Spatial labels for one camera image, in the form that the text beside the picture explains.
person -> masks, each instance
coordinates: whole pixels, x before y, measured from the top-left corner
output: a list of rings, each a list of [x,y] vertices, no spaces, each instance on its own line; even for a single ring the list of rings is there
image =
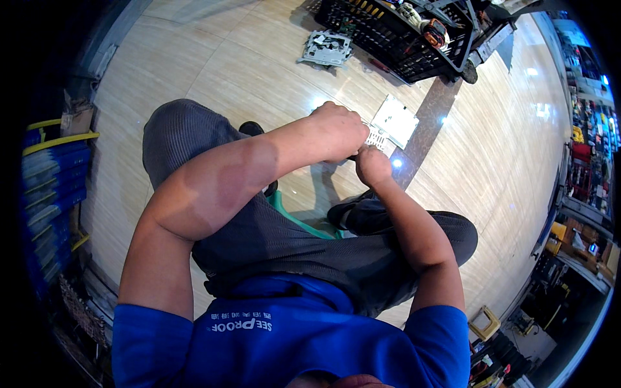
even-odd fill
[[[155,192],[136,226],[115,309],[119,387],[464,387],[468,327],[458,266],[466,218],[427,212],[364,145],[356,112],[326,102],[263,133],[181,99],[145,125]],[[263,190],[295,169],[356,156],[369,191],[328,217],[357,237],[317,238]],[[196,321],[190,255],[215,296]],[[374,319],[410,299],[405,329]]]

wooden floor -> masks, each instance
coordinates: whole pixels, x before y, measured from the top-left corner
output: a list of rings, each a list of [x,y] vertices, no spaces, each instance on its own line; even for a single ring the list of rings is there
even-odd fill
[[[302,0],[154,0],[114,55],[97,92],[92,182],[83,207],[95,262],[118,283],[135,224],[153,189],[142,167],[142,129],[161,104],[194,99],[234,126],[271,130],[326,100],[371,121],[387,94],[416,112],[433,79],[395,83],[358,50],[349,70],[297,64],[317,25]],[[467,216],[479,232],[461,268],[467,313],[486,304],[500,316],[534,262],[528,254],[546,218],[569,116],[554,63],[530,16],[517,23],[509,72],[495,53],[463,84],[407,192],[430,210]],[[527,74],[536,69],[538,75]],[[309,223],[366,188],[353,162],[314,165],[279,181],[285,208]],[[195,315],[211,297],[193,263]],[[401,325],[409,303],[380,318]]]

black shoe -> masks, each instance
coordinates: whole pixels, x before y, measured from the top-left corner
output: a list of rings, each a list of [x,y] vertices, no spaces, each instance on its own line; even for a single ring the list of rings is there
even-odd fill
[[[254,121],[246,121],[245,123],[240,125],[239,132],[242,132],[249,136],[257,136],[265,133],[263,128],[261,128],[261,126]],[[274,194],[276,190],[278,190],[278,181],[270,183],[267,190],[264,192],[265,197],[269,197],[270,195]]]
[[[345,212],[352,210],[354,206],[356,206],[356,204],[363,199],[373,198],[373,195],[373,191],[369,189],[349,202],[333,206],[330,210],[328,210],[328,221],[337,229],[347,230],[347,228],[343,228],[341,226],[341,220],[343,219]]]
[[[240,125],[239,132],[245,133],[249,136],[257,136],[265,133],[263,128],[261,128],[261,126],[254,121],[246,121],[245,123]]]

tire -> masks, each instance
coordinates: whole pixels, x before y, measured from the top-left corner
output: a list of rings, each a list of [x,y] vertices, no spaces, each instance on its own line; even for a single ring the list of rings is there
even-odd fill
[[[461,77],[469,84],[474,84],[479,79],[474,63],[471,60],[466,60],[464,70],[461,71]]]

black plastic crate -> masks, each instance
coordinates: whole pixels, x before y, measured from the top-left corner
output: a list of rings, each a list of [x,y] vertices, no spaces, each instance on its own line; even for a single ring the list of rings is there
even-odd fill
[[[458,76],[474,38],[473,23],[455,3],[441,10],[463,28],[445,24],[451,42],[446,50],[433,48],[408,21],[381,1],[322,0],[315,21],[338,31],[343,18],[356,25],[353,42],[388,66],[408,83],[438,75]],[[429,11],[423,19],[433,19]]]

